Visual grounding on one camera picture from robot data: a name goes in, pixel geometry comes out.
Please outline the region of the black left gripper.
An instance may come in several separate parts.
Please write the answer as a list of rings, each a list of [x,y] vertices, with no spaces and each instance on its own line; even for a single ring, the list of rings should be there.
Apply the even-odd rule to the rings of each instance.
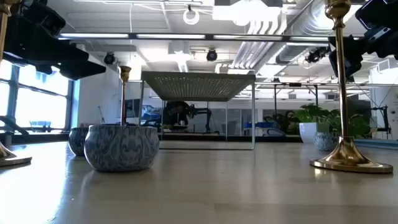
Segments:
[[[58,39],[65,26],[47,1],[18,1],[7,15],[3,56],[36,64],[36,71],[47,75],[53,72],[50,64],[61,64],[60,73],[70,80],[104,73],[105,66],[86,61],[88,53]]]

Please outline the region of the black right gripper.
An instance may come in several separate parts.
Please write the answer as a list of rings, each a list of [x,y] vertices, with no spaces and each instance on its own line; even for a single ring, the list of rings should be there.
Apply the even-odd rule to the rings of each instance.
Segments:
[[[356,58],[362,58],[364,53],[375,52],[379,58],[393,55],[397,59],[397,0],[370,0],[356,11],[355,18],[366,32],[356,42],[352,35],[343,37],[343,45],[348,45],[344,48],[346,78],[355,72]],[[328,41],[335,48],[328,58],[338,77],[336,37],[329,37]]]

